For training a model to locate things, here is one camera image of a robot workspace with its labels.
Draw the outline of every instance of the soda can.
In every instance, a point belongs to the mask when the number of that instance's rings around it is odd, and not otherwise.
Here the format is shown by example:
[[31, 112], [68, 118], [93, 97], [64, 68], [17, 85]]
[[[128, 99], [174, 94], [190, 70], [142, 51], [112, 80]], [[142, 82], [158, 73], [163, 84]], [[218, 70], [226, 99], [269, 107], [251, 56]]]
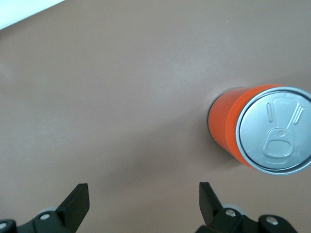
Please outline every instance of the soda can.
[[213, 139], [242, 164], [289, 175], [311, 163], [311, 94], [267, 84], [230, 90], [208, 115]]

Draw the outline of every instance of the silver can lid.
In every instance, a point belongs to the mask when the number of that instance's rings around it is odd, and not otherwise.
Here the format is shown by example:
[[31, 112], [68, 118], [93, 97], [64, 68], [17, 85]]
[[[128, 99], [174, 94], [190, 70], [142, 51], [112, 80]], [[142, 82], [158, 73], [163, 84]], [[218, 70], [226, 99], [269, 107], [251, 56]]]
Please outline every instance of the silver can lid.
[[238, 148], [255, 169], [288, 175], [311, 163], [311, 95], [276, 87], [253, 97], [236, 127]]

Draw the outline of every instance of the beige surface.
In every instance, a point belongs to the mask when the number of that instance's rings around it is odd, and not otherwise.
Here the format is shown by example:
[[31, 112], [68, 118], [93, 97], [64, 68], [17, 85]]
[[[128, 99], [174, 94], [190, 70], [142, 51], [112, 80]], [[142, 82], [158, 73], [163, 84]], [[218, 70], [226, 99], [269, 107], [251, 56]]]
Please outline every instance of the beige surface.
[[0, 31], [0, 218], [88, 182], [78, 232], [192, 233], [198, 185], [252, 219], [311, 229], [311, 168], [259, 173], [206, 128], [229, 88], [311, 91], [308, 1], [73, 1]]

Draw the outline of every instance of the silver bolt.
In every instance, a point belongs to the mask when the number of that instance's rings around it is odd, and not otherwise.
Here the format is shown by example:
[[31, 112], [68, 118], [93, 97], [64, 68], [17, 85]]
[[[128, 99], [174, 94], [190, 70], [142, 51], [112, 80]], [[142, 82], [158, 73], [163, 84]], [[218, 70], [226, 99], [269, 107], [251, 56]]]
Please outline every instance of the silver bolt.
[[266, 220], [267, 220], [267, 222], [269, 222], [270, 224], [272, 224], [274, 226], [278, 224], [278, 221], [274, 217], [269, 216], [266, 218]]
[[236, 216], [235, 212], [233, 210], [231, 210], [231, 209], [226, 210], [225, 213], [226, 213], [226, 215], [228, 215], [230, 217], [235, 217]]
[[50, 217], [50, 214], [45, 214], [40, 217], [41, 220], [46, 220]]
[[7, 225], [8, 225], [8, 224], [5, 223], [5, 222], [4, 222], [4, 223], [1, 223], [1, 224], [0, 224], [0, 230], [6, 228]]

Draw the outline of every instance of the black metal bracket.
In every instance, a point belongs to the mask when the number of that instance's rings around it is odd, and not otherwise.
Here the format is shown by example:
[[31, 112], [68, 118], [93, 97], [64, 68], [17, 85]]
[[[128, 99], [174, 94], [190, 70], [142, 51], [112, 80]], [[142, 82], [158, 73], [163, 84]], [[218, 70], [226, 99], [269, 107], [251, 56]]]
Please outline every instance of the black metal bracket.
[[206, 225], [196, 233], [297, 233], [282, 217], [263, 215], [255, 222], [235, 209], [223, 208], [209, 183], [200, 183], [199, 199]]
[[43, 212], [19, 227], [12, 219], [0, 220], [0, 233], [75, 233], [88, 210], [88, 186], [82, 183], [55, 211]]

